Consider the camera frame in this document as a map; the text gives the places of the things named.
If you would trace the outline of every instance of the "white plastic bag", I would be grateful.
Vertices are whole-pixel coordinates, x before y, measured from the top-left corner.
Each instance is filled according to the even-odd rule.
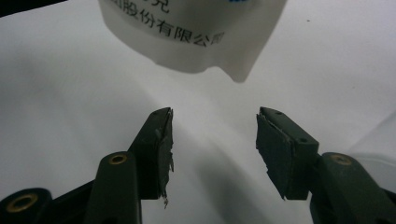
[[[286,0],[99,0],[107,27],[155,63],[187,73],[218,66],[246,80]]]

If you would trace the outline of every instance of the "white surface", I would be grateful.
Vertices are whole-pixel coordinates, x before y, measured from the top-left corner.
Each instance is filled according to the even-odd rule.
[[[109,32],[96,1],[1,18],[0,198],[92,180],[150,112],[172,106],[170,204],[144,201],[144,223],[311,223],[308,202],[283,202],[265,173],[255,114],[285,112],[320,153],[368,150],[394,165],[394,141],[364,139],[396,131],[394,119],[380,128],[396,111],[395,12],[395,1],[289,0],[245,83],[155,65]]]

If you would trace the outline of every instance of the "white backdrop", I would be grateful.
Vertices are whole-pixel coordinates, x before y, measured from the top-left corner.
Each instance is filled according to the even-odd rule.
[[[395,1],[289,0],[247,81],[234,83],[127,48],[96,1],[1,18],[0,198],[33,187],[58,197],[92,180],[166,106],[170,203],[143,201],[144,223],[312,223],[308,202],[281,200],[255,149],[263,105],[396,191],[395,40]]]

